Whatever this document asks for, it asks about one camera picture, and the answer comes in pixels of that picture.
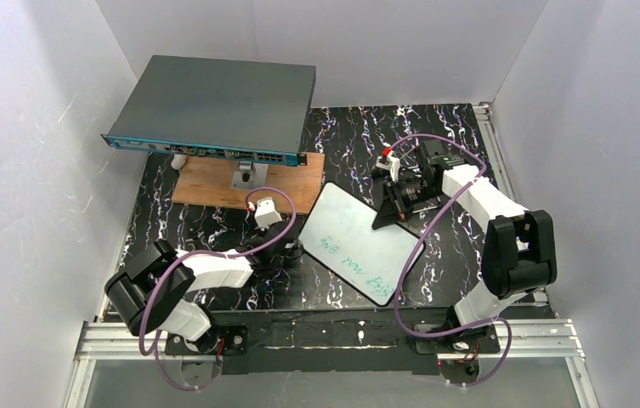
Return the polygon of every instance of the gray wall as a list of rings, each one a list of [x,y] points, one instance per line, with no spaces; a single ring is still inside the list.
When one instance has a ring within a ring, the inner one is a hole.
[[[135,83],[94,2],[0,2],[1,407],[64,401],[144,164],[99,138]]]
[[[519,199],[555,220],[553,306],[603,406],[640,406],[640,2],[551,0],[495,121]]]
[[[317,65],[313,106],[492,100],[547,0],[97,0],[152,54]]]

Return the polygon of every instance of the gray metal top panel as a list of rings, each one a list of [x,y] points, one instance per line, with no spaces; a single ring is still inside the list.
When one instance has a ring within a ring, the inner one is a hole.
[[[155,55],[108,135],[297,153],[314,71]]]

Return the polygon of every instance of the marble surface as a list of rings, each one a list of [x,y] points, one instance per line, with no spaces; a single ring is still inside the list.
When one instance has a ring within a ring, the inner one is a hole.
[[[487,159],[471,105],[313,109],[302,146],[305,151],[326,155],[324,181],[332,181],[378,206],[378,186],[370,177],[375,158],[409,133],[447,136]],[[247,222],[245,210],[172,203],[178,173],[170,167],[170,161],[170,155],[162,154],[150,154],[147,159],[122,264],[158,238],[186,250],[225,251],[257,233]],[[494,182],[491,168],[486,175]],[[418,213],[407,227],[419,234],[434,214],[433,210]],[[200,240],[188,241],[192,229],[202,231]],[[408,306],[449,306],[478,282],[484,234],[461,207],[453,206],[429,237],[427,249],[405,282],[402,301]],[[195,300],[210,310],[375,306],[306,254],[289,268],[255,276],[239,290],[212,289],[198,293]]]

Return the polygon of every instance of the metal frame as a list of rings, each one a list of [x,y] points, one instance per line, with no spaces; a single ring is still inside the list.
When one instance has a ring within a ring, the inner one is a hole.
[[[474,105],[473,109],[478,119],[482,139],[487,147],[490,165],[495,171],[498,188],[505,195],[514,199],[513,187],[507,177],[495,129],[490,121],[490,104]],[[123,323],[101,322],[104,320],[108,304],[107,296],[103,296],[98,313],[100,323],[85,323],[82,328],[71,384],[65,400],[66,408],[85,406],[97,360],[153,359],[153,356],[143,356],[139,353],[137,338],[132,336]],[[542,304],[547,304],[547,295],[542,290],[535,293],[535,303],[525,303],[529,306]],[[577,337],[572,320],[510,320],[510,327],[513,329],[513,343],[507,358],[565,358],[580,407],[595,408],[599,406],[585,368],[585,352]],[[500,347],[504,349],[507,345],[507,328],[502,323],[496,323],[495,329]],[[166,356],[163,354],[166,340],[167,334],[165,333],[159,342],[159,350],[163,355],[163,360],[214,360],[214,356]],[[149,347],[150,344],[151,340],[147,340],[145,346]],[[479,358],[497,359],[498,356],[499,354],[480,354]],[[438,360],[457,360],[461,356],[458,354],[437,354],[437,358]]]

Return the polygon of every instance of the whiteboard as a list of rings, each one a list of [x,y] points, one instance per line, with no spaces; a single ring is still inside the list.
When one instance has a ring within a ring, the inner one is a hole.
[[[376,214],[336,184],[327,183],[299,239],[313,258],[373,303],[384,306],[392,299],[417,237],[396,224],[373,230]]]

